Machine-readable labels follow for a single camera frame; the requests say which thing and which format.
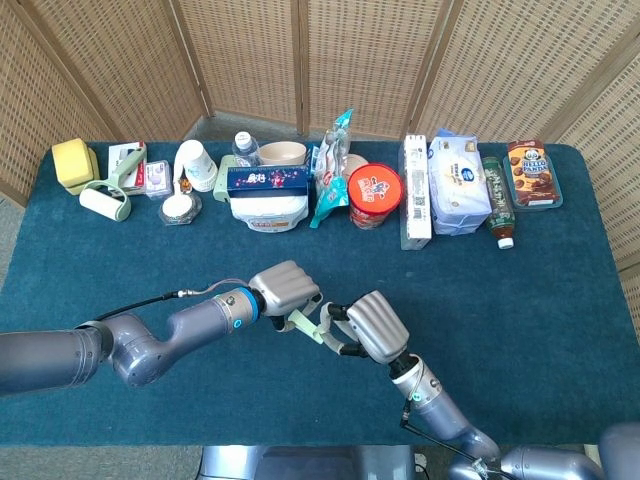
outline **blue box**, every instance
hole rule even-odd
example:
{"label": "blue box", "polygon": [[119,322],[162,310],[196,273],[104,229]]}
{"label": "blue box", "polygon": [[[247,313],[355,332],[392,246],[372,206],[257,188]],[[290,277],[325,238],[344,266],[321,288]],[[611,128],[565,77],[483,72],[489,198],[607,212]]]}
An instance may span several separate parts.
{"label": "blue box", "polygon": [[231,167],[227,173],[229,197],[285,197],[308,195],[306,166]]}

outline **water bottle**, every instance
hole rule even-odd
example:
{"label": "water bottle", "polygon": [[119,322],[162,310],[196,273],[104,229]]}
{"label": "water bottle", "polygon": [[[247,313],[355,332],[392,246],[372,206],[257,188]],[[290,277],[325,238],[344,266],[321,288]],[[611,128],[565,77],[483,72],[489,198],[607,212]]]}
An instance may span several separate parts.
{"label": "water bottle", "polygon": [[239,167],[257,167],[260,165],[258,142],[249,132],[238,132],[233,144],[233,155]]}

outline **teal tablecloth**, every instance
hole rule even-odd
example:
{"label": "teal tablecloth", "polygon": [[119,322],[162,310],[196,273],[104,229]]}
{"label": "teal tablecloth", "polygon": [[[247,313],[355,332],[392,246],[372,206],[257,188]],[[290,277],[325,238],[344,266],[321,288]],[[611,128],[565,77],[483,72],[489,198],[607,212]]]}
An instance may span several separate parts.
{"label": "teal tablecloth", "polygon": [[[107,145],[95,144],[105,171]],[[396,142],[352,152],[396,164]],[[149,144],[172,160],[177,143]],[[216,161],[230,144],[208,143]],[[502,156],[503,144],[480,145]],[[581,155],[549,145],[564,193],[557,210],[518,215],[514,249],[486,229],[399,247],[397,214],[377,230],[345,211],[318,230],[308,220],[260,234],[202,195],[186,227],[164,227],[159,203],[133,198],[117,224],[82,208],[40,169],[6,284],[0,331],[74,327],[168,290],[254,273],[292,258],[326,299],[379,289],[461,410],[498,442],[595,442],[608,425],[640,418],[640,351]],[[156,335],[194,301],[138,314]],[[416,443],[400,430],[401,395],[385,367],[339,358],[269,320],[178,362],[158,382],[126,387],[108,367],[86,385],[0,398],[0,444]]]}

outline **plastic bottle cap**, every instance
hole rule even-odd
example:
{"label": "plastic bottle cap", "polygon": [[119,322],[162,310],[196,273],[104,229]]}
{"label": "plastic bottle cap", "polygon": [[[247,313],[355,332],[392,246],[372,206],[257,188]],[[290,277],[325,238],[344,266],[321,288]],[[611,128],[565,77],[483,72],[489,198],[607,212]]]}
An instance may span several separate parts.
{"label": "plastic bottle cap", "polygon": [[498,240],[498,248],[500,250],[506,250],[513,247],[513,238],[501,238]]}
{"label": "plastic bottle cap", "polygon": [[251,146],[251,135],[249,132],[236,133],[236,145],[241,150],[246,150]]}

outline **blue ring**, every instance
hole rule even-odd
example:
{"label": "blue ring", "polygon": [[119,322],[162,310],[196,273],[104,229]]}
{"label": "blue ring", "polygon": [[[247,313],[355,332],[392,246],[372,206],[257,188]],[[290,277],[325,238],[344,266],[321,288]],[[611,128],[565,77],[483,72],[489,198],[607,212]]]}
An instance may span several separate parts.
{"label": "blue ring", "polygon": [[260,315],[260,310],[258,309],[258,303],[256,302],[256,299],[253,298],[253,294],[245,287],[239,287],[238,290],[244,290],[244,294],[249,299],[249,302],[253,307],[253,319],[251,320],[251,323],[255,323],[258,320],[258,316]]}

